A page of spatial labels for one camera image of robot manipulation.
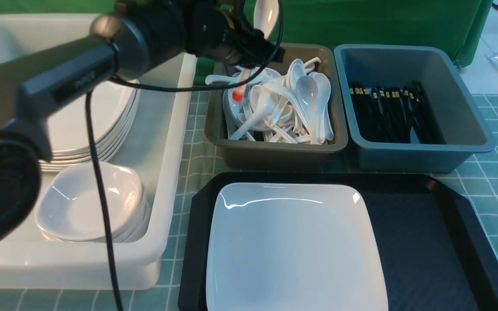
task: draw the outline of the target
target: robotic arm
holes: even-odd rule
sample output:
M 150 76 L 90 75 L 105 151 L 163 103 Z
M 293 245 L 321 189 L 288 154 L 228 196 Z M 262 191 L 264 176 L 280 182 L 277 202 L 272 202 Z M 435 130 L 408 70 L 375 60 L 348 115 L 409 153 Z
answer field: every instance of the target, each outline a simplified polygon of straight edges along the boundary
M 275 46 L 253 29 L 244 0 L 122 0 L 89 36 L 0 65 L 0 240 L 38 197 L 51 160 L 47 118 L 103 81 L 136 79 L 182 52 L 252 68 Z M 273 61 L 281 62 L 284 50 Z

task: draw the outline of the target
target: white floor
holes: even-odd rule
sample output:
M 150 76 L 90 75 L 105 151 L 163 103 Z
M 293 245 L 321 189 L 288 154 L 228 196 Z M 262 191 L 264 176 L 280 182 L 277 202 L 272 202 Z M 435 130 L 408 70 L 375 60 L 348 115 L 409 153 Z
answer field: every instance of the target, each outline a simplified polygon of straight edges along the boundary
M 460 75 L 472 94 L 498 94 L 498 71 L 486 55 L 498 53 L 498 11 L 491 10 L 472 65 Z

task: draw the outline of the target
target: stack of white plates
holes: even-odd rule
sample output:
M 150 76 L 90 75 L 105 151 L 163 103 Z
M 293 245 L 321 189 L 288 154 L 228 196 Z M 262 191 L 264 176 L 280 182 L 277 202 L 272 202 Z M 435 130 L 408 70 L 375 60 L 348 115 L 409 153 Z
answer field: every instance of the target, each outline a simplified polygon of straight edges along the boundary
M 127 167 L 101 162 L 113 242 L 144 236 L 150 206 L 140 176 Z M 105 229 L 93 165 L 74 165 L 59 173 L 34 215 L 50 241 L 104 242 Z
M 99 161 L 111 159 L 126 139 L 136 116 L 140 92 L 114 83 L 101 83 L 93 91 L 91 115 Z M 62 171 L 90 162 L 85 96 L 48 120 L 53 161 L 40 161 L 42 171 Z

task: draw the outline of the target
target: white spoon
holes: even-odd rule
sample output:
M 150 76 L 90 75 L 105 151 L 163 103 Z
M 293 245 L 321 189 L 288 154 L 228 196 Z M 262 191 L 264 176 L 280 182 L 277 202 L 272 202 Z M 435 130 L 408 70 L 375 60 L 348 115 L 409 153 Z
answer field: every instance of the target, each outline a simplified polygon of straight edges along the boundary
M 259 85 L 251 88 L 251 92 L 258 92 Z M 269 91 L 262 91 L 259 95 L 259 101 L 257 102 L 257 109 L 253 114 L 247 119 L 247 121 L 240 126 L 233 134 L 229 137 L 230 140 L 239 140 L 241 136 L 245 134 L 251 127 L 258 122 L 261 122 L 265 116 L 268 116 L 274 111 L 276 103 L 272 99 L 272 94 Z
M 310 135 L 299 136 L 294 138 L 297 143 L 308 143 L 310 142 Z
M 289 134 L 287 132 L 285 132 L 285 130 L 283 130 L 283 128 L 281 128 L 279 126 L 270 126 L 270 129 L 274 130 L 274 132 L 276 132 L 277 135 L 281 136 L 286 142 L 292 143 L 292 144 L 297 143 L 294 138 L 289 136 Z
M 268 132 L 265 132 L 264 136 L 265 136 L 265 142 L 269 143 L 274 137 L 274 133 L 271 130 L 269 130 Z
M 289 120 L 288 122 L 278 122 L 279 127 L 288 127 L 288 126 L 295 126 L 295 121 L 294 120 Z
M 295 87 L 297 85 L 297 81 L 306 76 L 304 63 L 301 59 L 295 59 L 291 65 L 289 65 L 289 69 L 287 70 L 286 75 L 286 84 L 292 91 L 295 91 Z
M 255 77 L 255 79 L 252 79 L 249 82 L 249 84 L 253 85 L 253 84 L 261 83 L 264 79 L 267 79 L 266 73 L 267 72 L 265 70 L 263 72 L 259 73 L 259 75 L 257 77 Z M 215 82 L 226 82 L 226 83 L 232 84 L 232 83 L 236 83 L 238 78 L 239 78 L 239 76 L 230 77 L 230 76 L 223 76 L 223 75 L 208 75 L 205 78 L 205 84 L 211 85 Z
M 249 91 L 249 94 L 247 96 L 247 100 L 243 100 L 243 112 L 245 113 L 245 119 L 243 120 L 242 123 L 245 123 L 247 120 L 249 120 L 249 118 L 251 117 L 251 115 L 253 114 L 253 112 L 255 110 L 257 110 L 257 106 L 259 104 L 259 96 L 261 95 L 261 92 L 265 91 L 265 89 L 261 86 L 258 86 L 255 91 Z M 262 120 L 261 122 L 257 122 L 257 124 L 255 124 L 251 130 L 256 130 L 257 132 L 265 132 L 267 130 L 270 130 L 270 128 L 267 126 L 267 124 L 265 124 L 264 120 Z
M 293 132 L 296 134 L 301 134 L 305 127 L 303 126 L 303 122 L 301 122 L 299 114 L 293 114 L 293 122 L 295 124 L 295 126 L 293 127 Z
M 293 114 L 293 107 L 288 105 L 285 98 L 281 98 L 274 112 L 270 115 L 268 122 L 271 126 L 275 126 L 278 122 L 287 122 Z
M 239 71 L 243 71 L 243 67 L 241 67 L 241 66 L 234 66 L 234 68 L 237 69 L 237 70 L 239 70 Z M 256 73 L 259 68 L 260 67 L 255 67 L 255 69 L 253 69 L 253 71 L 251 72 L 251 74 Z M 266 71 L 266 79 L 264 79 L 265 82 L 268 82 L 271 79 L 275 79 L 277 77 L 281 77 L 282 76 L 278 71 L 275 71 L 272 68 L 268 68 L 267 67 L 267 68 L 265 68 L 265 71 Z M 239 73 L 235 73 L 233 76 L 234 77 L 238 77 Z
M 224 111 L 224 118 L 226 119 L 226 130 L 229 137 L 236 131 L 236 118 L 232 114 L 232 110 L 230 108 L 228 93 L 228 91 L 224 91 L 224 94 L 222 96 L 222 110 Z
M 305 112 L 303 111 L 303 108 L 299 104 L 297 97 L 287 87 L 281 86 L 278 83 L 279 79 L 280 78 L 273 79 L 272 81 L 269 81 L 269 82 L 263 84 L 262 87 L 264 87 L 265 89 L 268 89 L 268 90 L 270 90 L 270 91 L 272 91 L 272 92 L 274 92 L 282 97 L 285 97 L 287 100 L 289 100 L 293 106 L 293 109 L 295 109 L 295 112 L 299 116 L 299 119 L 303 122 L 303 125 L 305 127 L 308 127 L 308 122 L 306 120 Z
M 232 89 L 229 89 L 229 90 L 225 91 L 224 93 L 228 93 L 227 100 L 228 100 L 228 108 L 230 109 L 230 114 L 232 116 L 236 116 L 237 114 L 239 114 L 239 112 L 241 112 L 242 103 L 235 102 L 232 100 Z
M 332 140 L 334 136 L 328 113 L 328 101 L 332 94 L 332 85 L 330 79 L 323 73 L 311 73 L 310 77 L 318 85 L 318 108 L 316 111 L 316 119 L 318 120 L 317 136 L 320 143 L 324 144 L 326 140 Z
M 296 84 L 297 99 L 304 107 L 308 118 L 308 127 L 306 130 L 310 134 L 310 143 L 318 144 L 316 136 L 316 109 L 318 108 L 318 84 L 310 76 L 303 76 L 297 80 Z
M 313 59 L 308 60 L 303 66 L 305 67 L 305 72 L 308 74 L 310 71 L 314 71 L 315 65 L 314 63 L 322 63 L 322 59 L 320 57 L 315 57 Z
M 289 135 L 289 131 L 291 131 L 291 130 L 292 130 L 293 126 L 284 126 L 284 127 L 280 127 L 280 128 L 282 128 L 282 130 L 284 130 L 284 132 L 285 132 L 286 134 L 288 134 L 288 135 Z M 276 134 L 275 134 L 275 135 L 274 135 L 274 136 L 270 139 L 270 141 L 269 141 L 269 142 L 271 142 L 271 143 L 277 143 L 277 142 L 279 142 L 279 141 L 280 141 L 280 139 L 281 139 L 281 138 L 283 138 L 283 136 L 282 136 L 282 135 L 280 135 L 279 133 L 276 133 Z
M 257 0 L 255 2 L 255 11 L 253 12 L 253 28 L 261 30 L 265 39 L 268 39 L 278 20 L 279 7 L 277 0 Z M 243 69 L 237 82 L 247 79 L 249 69 Z M 245 92 L 246 85 L 238 86 L 233 91 L 233 99 L 241 101 L 241 96 Z
M 247 118 L 245 118 L 245 115 L 238 114 L 236 124 L 239 124 L 239 126 L 237 126 L 237 127 L 240 128 L 245 122 L 247 122 Z M 266 132 L 266 131 L 270 130 L 270 128 L 268 126 L 263 125 L 262 122 L 258 122 L 257 124 L 253 125 L 249 130 L 254 130 L 255 132 Z
M 253 12 L 253 27 L 261 30 L 268 39 L 278 20 L 278 0 L 257 0 Z
M 256 142 L 257 140 L 255 140 L 255 138 L 253 137 L 253 135 L 251 135 L 251 133 L 247 132 L 245 133 L 245 137 L 247 137 L 247 140 L 249 140 L 250 142 Z

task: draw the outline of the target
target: white square plate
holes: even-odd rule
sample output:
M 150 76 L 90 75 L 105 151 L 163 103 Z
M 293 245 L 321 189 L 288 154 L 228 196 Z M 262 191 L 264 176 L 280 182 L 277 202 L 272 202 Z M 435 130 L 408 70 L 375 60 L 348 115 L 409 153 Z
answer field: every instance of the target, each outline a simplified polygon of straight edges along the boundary
M 361 195 L 344 185 L 236 183 L 216 200 L 209 311 L 387 311 Z

